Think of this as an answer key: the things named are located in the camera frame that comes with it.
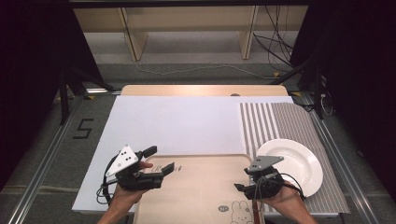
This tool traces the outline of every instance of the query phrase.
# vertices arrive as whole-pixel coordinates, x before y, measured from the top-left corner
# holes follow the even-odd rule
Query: cartoon rabbit print
[[[253,224],[252,215],[247,202],[233,202],[231,224]]]

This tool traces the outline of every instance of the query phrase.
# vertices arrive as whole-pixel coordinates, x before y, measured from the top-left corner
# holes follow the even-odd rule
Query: cable
[[[320,104],[322,106],[322,109],[323,109],[324,113],[326,113],[327,115],[332,115],[332,105],[330,105],[330,107],[331,107],[330,112],[327,112],[327,110],[324,108],[323,98],[325,98],[325,96],[322,95],[321,98],[320,98]]]
[[[197,71],[197,70],[201,70],[201,69],[218,69],[218,68],[225,68],[225,67],[229,67],[229,68],[233,68],[236,69],[240,72],[244,72],[250,75],[253,75],[255,77],[260,77],[263,79],[278,79],[278,77],[262,77],[260,75],[251,73],[249,71],[240,69],[238,67],[232,66],[232,65],[217,65],[217,66],[205,66],[205,67],[197,67],[197,68],[192,68],[192,69],[188,69],[188,70],[180,70],[180,71],[173,71],[173,72],[167,72],[167,73],[158,73],[158,72],[153,72],[153,71],[149,71],[149,70],[145,70],[140,68],[137,63],[134,61],[134,65],[136,66],[137,70],[141,71],[141,72],[146,72],[146,73],[151,73],[154,75],[159,75],[159,76],[168,76],[168,75],[172,75],[172,74],[177,74],[177,73],[189,73],[189,72],[193,72],[193,71]]]

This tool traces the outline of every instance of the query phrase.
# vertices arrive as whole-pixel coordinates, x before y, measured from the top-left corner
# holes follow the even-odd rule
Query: hand
[[[140,169],[151,168],[152,163],[140,162]],[[111,199],[110,206],[107,211],[103,214],[98,224],[109,224],[117,223],[120,219],[128,215],[131,207],[139,202],[142,195],[148,190],[129,191],[124,190],[117,184],[116,190],[114,191],[113,198]]]
[[[317,223],[306,209],[303,200],[295,189],[282,187],[280,192],[269,199],[262,199],[263,203],[275,208],[277,212],[297,223]]]

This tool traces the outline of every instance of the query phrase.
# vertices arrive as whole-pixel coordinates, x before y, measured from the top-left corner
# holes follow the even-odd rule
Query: floor
[[[271,37],[272,33],[258,35]],[[297,32],[288,32],[285,39],[292,45],[295,36]],[[229,32],[152,33],[143,57],[137,63],[131,60],[123,34],[86,34],[86,37],[104,80],[114,86],[131,82],[265,84],[272,80],[276,72],[282,74],[280,70],[287,69],[285,64],[269,56],[255,40],[249,59],[242,60],[236,34]],[[274,51],[280,57],[288,56],[281,52],[279,46]],[[284,85],[288,91],[297,91],[297,81],[298,77],[295,77]],[[96,88],[91,83],[86,85]],[[55,97],[53,108],[48,113],[47,121],[40,127],[37,139],[0,193],[0,223],[10,220],[14,221],[9,223],[95,223],[100,217],[100,214],[82,215],[73,212],[71,207],[116,96],[95,95],[90,99],[79,99],[73,98],[71,92],[69,95],[73,119],[67,129],[60,127],[61,108],[59,99]],[[305,98],[293,98],[298,104],[309,103]],[[323,114],[321,125],[331,133],[337,149],[347,161],[346,168],[350,169],[369,207],[373,209],[377,223],[394,223],[396,204],[365,159],[357,153],[356,144],[349,137],[342,119],[337,117],[336,111],[330,115]],[[78,127],[82,120],[92,121],[89,138],[78,138],[81,136]],[[64,133],[63,137],[58,137],[59,132]],[[48,166],[43,166],[42,161],[47,161]],[[332,162],[351,214],[344,214],[343,218],[321,219],[319,223],[368,223],[364,221],[365,213],[360,210],[354,191],[348,188],[343,170],[339,170],[335,161]],[[35,188],[36,192],[33,192],[30,200],[24,201],[28,204],[21,203],[31,188]],[[22,206],[24,213],[14,212],[21,211]],[[20,215],[18,222],[13,215]],[[275,218],[274,221],[291,223],[283,217]]]

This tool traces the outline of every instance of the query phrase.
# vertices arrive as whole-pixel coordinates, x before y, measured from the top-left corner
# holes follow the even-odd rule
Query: black backdrop
[[[63,68],[102,78],[72,8],[1,1],[0,31],[1,189],[50,111]]]
[[[337,114],[396,202],[396,14],[393,9],[385,1],[354,3],[337,30],[339,36],[325,52],[321,66]],[[332,10],[335,8],[308,9],[293,50],[294,65],[306,60],[312,52]],[[303,73],[302,79],[315,83],[315,74]]]

